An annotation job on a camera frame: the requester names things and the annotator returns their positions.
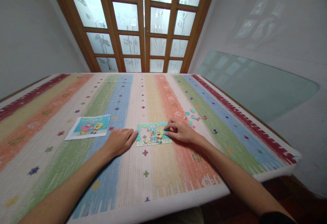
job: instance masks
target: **spongebob cartoon picture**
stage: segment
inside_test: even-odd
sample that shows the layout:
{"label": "spongebob cartoon picture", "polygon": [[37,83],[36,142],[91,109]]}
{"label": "spongebob cartoon picture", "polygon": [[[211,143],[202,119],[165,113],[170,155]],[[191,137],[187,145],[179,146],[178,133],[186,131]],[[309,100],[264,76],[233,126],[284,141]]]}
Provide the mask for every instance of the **spongebob cartoon picture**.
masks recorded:
{"label": "spongebob cartoon picture", "polygon": [[164,123],[138,124],[139,134],[136,137],[136,146],[150,146],[171,143],[172,139],[165,135]]}
{"label": "spongebob cartoon picture", "polygon": [[98,117],[79,117],[69,131],[65,141],[99,137],[107,134],[110,115]]}

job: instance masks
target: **floor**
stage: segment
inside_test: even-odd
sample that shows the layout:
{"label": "floor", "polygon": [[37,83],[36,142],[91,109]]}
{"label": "floor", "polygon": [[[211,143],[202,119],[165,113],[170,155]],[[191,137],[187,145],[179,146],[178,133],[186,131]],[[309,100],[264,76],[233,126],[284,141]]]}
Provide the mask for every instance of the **floor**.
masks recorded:
{"label": "floor", "polygon": [[[296,179],[279,177],[263,183],[263,186],[293,216],[298,224],[327,223],[327,200],[317,199]],[[234,194],[201,207],[205,224],[254,224],[257,217]]]}

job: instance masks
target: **table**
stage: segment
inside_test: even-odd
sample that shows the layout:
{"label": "table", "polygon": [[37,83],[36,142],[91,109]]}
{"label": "table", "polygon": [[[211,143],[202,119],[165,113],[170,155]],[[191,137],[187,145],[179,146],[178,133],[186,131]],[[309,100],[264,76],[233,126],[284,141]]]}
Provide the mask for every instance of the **table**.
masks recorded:
{"label": "table", "polygon": [[[113,129],[184,118],[259,181],[291,174],[301,157],[199,75],[52,75],[1,103],[0,112],[1,223],[22,218]],[[105,114],[106,136],[64,141],[77,117]],[[229,193],[199,148],[133,144],[95,178],[69,223],[138,223]]]}

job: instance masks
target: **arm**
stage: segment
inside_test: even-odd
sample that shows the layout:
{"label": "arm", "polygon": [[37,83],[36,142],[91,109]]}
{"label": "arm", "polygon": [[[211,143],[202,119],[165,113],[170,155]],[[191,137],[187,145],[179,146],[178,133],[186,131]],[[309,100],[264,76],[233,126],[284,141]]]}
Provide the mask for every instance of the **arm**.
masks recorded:
{"label": "arm", "polygon": [[277,211],[293,219],[256,179],[186,123],[171,118],[164,128],[164,130],[168,129],[170,131],[166,132],[165,135],[201,147],[233,192],[257,215],[262,216],[264,213]]}
{"label": "arm", "polygon": [[64,223],[99,170],[130,148],[138,131],[113,130],[106,143],[74,174],[38,203],[19,223]]}

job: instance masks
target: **glass door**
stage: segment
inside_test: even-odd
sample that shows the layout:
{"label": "glass door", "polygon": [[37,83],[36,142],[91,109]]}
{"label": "glass door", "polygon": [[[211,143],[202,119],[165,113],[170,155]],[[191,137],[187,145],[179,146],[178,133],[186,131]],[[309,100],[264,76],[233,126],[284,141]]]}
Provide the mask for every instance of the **glass door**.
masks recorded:
{"label": "glass door", "polygon": [[92,72],[186,73],[211,0],[57,0]]}
{"label": "glass door", "polygon": [[205,1],[145,0],[147,72],[185,71]]}

